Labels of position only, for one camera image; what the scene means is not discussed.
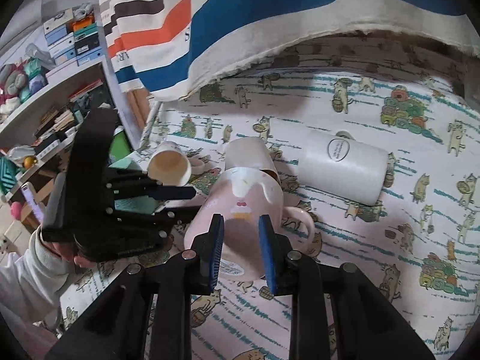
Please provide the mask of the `white sleeve forearm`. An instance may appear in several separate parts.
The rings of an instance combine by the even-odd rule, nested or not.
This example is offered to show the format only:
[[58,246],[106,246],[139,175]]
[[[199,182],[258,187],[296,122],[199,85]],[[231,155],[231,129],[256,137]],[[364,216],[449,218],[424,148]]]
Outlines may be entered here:
[[36,230],[25,253],[10,253],[1,267],[1,316],[10,325],[43,320],[59,308],[60,290],[73,272],[73,265],[48,249]]

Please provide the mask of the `person's left hand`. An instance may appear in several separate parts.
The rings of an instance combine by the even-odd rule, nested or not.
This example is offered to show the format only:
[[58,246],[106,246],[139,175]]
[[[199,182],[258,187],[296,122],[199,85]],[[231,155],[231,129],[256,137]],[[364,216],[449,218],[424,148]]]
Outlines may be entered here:
[[80,256],[76,252],[74,245],[71,243],[47,242],[47,241],[44,241],[43,239],[41,239],[41,243],[44,245],[44,247],[47,248],[47,250],[49,250],[53,254],[56,254],[57,256],[62,258],[64,261],[75,264],[77,267],[81,267],[81,268],[96,267],[95,262],[89,261],[85,257]]

